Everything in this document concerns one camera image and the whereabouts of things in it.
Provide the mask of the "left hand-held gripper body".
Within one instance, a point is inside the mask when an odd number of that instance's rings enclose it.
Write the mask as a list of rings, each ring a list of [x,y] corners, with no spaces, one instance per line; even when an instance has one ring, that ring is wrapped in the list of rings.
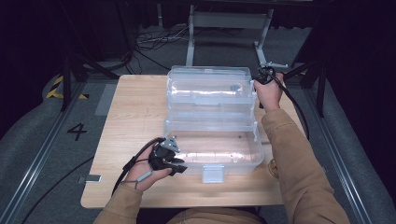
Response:
[[[166,168],[172,169],[174,166],[178,166],[174,165],[171,161],[175,159],[176,154],[179,152],[180,149],[174,136],[164,138],[154,146],[148,157],[148,163],[154,171]]]

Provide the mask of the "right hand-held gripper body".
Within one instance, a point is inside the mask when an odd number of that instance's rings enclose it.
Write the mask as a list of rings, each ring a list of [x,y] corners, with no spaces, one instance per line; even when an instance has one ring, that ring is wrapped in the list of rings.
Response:
[[[253,75],[253,79],[261,84],[268,84],[276,79],[276,70],[271,63],[261,65],[258,68],[258,73]]]

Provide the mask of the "clear plastic storage box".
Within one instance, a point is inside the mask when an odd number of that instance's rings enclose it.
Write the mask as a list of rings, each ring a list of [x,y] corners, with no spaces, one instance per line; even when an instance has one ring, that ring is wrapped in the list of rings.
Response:
[[[264,159],[257,94],[246,67],[175,66],[167,74],[163,134],[178,145],[188,175],[222,183]]]

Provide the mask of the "person's right hand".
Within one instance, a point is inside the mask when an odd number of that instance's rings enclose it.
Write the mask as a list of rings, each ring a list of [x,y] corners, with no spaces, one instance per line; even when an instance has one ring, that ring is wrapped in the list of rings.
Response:
[[[283,91],[280,89],[275,80],[272,80],[266,85],[262,85],[260,82],[255,80],[254,88],[256,89],[259,101],[266,113],[280,108],[279,102]]]

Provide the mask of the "person's left hand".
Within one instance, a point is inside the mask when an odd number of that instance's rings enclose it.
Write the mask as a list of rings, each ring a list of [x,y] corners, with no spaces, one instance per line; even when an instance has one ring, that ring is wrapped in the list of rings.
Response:
[[[127,176],[122,181],[124,186],[140,191],[149,189],[156,181],[166,178],[172,171],[171,168],[163,170],[153,171],[149,165],[149,155],[153,149],[153,146],[149,146],[144,152],[142,152],[136,159],[136,164],[129,170]],[[145,172],[152,171],[152,175],[140,182],[135,188],[136,179],[144,174]]]

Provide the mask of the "black tripod stand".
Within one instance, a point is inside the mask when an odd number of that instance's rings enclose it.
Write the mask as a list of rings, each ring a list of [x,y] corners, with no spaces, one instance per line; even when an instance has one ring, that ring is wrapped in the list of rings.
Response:
[[[318,114],[323,118],[323,103],[326,86],[326,69],[323,61],[316,61],[310,63],[304,63],[296,68],[293,68],[284,75],[284,79],[288,80],[292,77],[303,75],[300,80],[300,86],[303,89],[311,89],[315,83],[317,86],[316,96],[316,110]]]
[[[111,79],[120,78],[118,75],[111,72],[107,68],[104,68],[102,65],[100,65],[97,62],[94,62],[76,53],[68,54],[64,58],[63,72],[62,72],[64,78],[64,92],[63,92],[64,98],[63,98],[62,111],[65,111],[72,102],[71,76],[74,76],[77,82],[85,82],[88,80],[87,69],[84,67],[85,64],[87,64],[93,70]]]

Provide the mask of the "person's lap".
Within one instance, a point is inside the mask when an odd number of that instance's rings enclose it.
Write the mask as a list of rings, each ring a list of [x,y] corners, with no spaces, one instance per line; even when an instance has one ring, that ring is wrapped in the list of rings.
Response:
[[[258,216],[232,208],[191,208],[172,217],[166,224],[265,224]]]

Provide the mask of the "small silver tape piece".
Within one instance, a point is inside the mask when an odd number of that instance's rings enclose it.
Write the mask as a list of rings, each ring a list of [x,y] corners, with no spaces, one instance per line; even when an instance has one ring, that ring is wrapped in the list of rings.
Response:
[[[80,176],[78,178],[78,183],[79,184],[84,184],[84,183],[98,183],[101,181],[101,176],[100,175],[87,175],[87,176]]]

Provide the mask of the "grey floor tape patch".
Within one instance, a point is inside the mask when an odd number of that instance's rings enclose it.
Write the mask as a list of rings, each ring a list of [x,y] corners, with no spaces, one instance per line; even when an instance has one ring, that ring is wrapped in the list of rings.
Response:
[[[105,88],[94,112],[96,116],[106,116],[108,114],[116,88],[116,84],[105,85]]]

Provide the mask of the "yellow black floor tape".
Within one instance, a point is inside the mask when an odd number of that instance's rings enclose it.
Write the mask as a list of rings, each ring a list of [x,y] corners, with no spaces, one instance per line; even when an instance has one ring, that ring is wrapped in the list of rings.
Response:
[[[58,88],[64,81],[64,77],[62,75],[59,75],[55,81],[53,82],[49,92],[47,93],[47,98],[58,98],[58,99],[63,99],[64,95],[62,93],[57,92]]]

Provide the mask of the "grey metal stand frame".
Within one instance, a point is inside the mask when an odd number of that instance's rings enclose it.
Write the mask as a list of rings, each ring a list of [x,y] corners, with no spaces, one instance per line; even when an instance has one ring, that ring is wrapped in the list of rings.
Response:
[[[189,43],[187,49],[186,65],[193,65],[194,58],[194,29],[201,28],[230,28],[230,29],[257,29],[261,30],[261,37],[253,46],[261,67],[274,66],[268,62],[263,51],[264,40],[267,36],[274,11],[269,9],[264,14],[229,13],[229,12],[201,12],[190,6],[189,15]]]

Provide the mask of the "metal floor rail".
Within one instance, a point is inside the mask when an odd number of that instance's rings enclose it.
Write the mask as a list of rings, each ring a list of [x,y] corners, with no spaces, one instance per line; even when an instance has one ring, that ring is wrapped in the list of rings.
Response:
[[[326,145],[329,148],[330,158],[334,166],[335,172],[337,173],[341,185],[344,189],[345,195],[349,201],[349,204],[353,210],[355,218],[358,224],[373,224],[371,217],[369,216],[364,203],[361,200],[361,196],[357,191],[356,185],[351,178],[351,175],[346,167],[346,164],[338,150],[337,145],[330,133],[328,125],[324,118],[319,115],[316,108],[316,99],[314,94],[309,90],[303,90],[304,97],[306,98],[309,107],[311,108],[315,120],[324,135]]]
[[[61,111],[56,120],[52,124],[49,133],[47,134],[45,141],[38,150],[33,159],[31,165],[28,167],[27,171],[24,173],[23,179],[16,189],[13,197],[5,208],[4,212],[0,216],[0,224],[12,224],[15,216],[19,213],[22,204],[26,200],[30,190],[32,189],[35,181],[37,180],[47,158],[49,157],[54,142],[59,135],[59,132],[64,125],[71,108],[78,100],[79,95],[85,88],[85,82],[78,82],[75,88],[71,91],[69,98],[64,98],[68,103],[64,111]]]

